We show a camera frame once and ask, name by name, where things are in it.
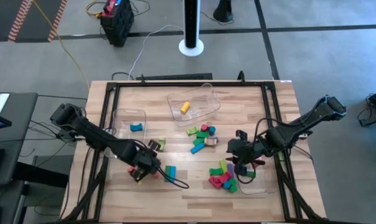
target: yellow block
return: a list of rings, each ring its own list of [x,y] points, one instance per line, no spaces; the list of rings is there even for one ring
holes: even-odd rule
[[[185,114],[187,112],[187,110],[189,109],[189,102],[185,102],[184,105],[182,105],[182,108],[181,108],[181,113],[182,114]]]
[[[220,161],[220,166],[221,166],[221,169],[223,169],[223,173],[225,174],[226,172],[228,172],[228,169],[227,169],[227,163],[225,162],[225,160],[221,160]]]

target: black stand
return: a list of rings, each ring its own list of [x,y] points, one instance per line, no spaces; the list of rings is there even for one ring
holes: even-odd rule
[[[219,6],[213,13],[213,17],[220,22],[230,22],[233,18],[231,0],[220,0]]]
[[[68,175],[41,169],[22,162],[17,162],[12,178],[14,180],[25,180],[63,188],[68,184]]]

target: transparent container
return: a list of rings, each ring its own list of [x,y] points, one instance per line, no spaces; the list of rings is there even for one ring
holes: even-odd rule
[[[112,113],[113,124],[110,131],[114,137],[119,139],[137,139],[142,142],[145,140],[146,113],[143,110],[136,109],[117,109]],[[132,132],[130,125],[143,125],[142,131]],[[116,158],[109,148],[106,148],[104,155],[109,158]]]
[[[201,87],[193,90],[169,94],[167,102],[178,127],[211,118],[221,107],[221,102],[217,99],[215,90],[209,83],[204,83]],[[181,108],[185,102],[189,102],[190,106],[183,114]]]
[[[278,191],[278,181],[276,178],[275,163],[273,157],[261,157],[265,161],[265,165],[256,167],[256,178],[249,184],[239,184],[240,191],[243,194],[272,194]],[[253,170],[250,164],[247,164],[248,170]],[[239,178],[247,182],[250,177],[239,176]]]

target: white cable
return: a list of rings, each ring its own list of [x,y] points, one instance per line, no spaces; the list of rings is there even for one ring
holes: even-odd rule
[[[139,52],[137,59],[135,60],[133,66],[132,66],[131,69],[130,69],[130,72],[128,73],[128,80],[130,80],[131,73],[133,72],[134,67],[136,66],[136,64],[137,64],[137,62],[138,62],[138,60],[139,60],[139,58],[141,57],[141,55],[142,55],[143,52],[144,52],[146,39],[148,39],[148,37],[149,37],[150,35],[155,34],[155,33],[157,33],[157,32],[160,32],[160,31],[162,31],[162,30],[164,30],[165,28],[168,28],[168,27],[175,27],[175,28],[180,29],[181,31],[184,31],[181,27],[174,26],[174,25],[167,25],[167,26],[164,26],[162,29],[159,29],[159,30],[157,30],[157,31],[154,31],[154,32],[148,34],[148,35],[145,37],[145,39],[144,39],[144,42],[143,42],[143,48],[142,48],[141,51]]]

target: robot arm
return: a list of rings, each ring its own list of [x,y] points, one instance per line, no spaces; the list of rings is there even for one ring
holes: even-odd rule
[[[81,109],[75,105],[60,105],[50,120],[64,131],[84,136],[86,143],[93,149],[104,151],[110,148],[119,160],[135,167],[130,175],[137,182],[147,174],[155,174],[161,165],[160,160],[156,158],[158,143],[151,140],[151,148],[148,148],[144,143],[134,139],[118,139],[89,122]]]
[[[310,133],[309,130],[321,121],[338,121],[345,113],[345,106],[339,100],[324,96],[310,112],[289,124],[280,123],[274,128],[267,129],[255,136],[254,142],[248,142],[247,134],[238,130],[237,137],[240,139],[231,139],[228,142],[227,152],[233,155],[228,160],[234,164],[248,164],[255,162],[262,155],[271,157],[277,152],[293,147],[300,135]]]

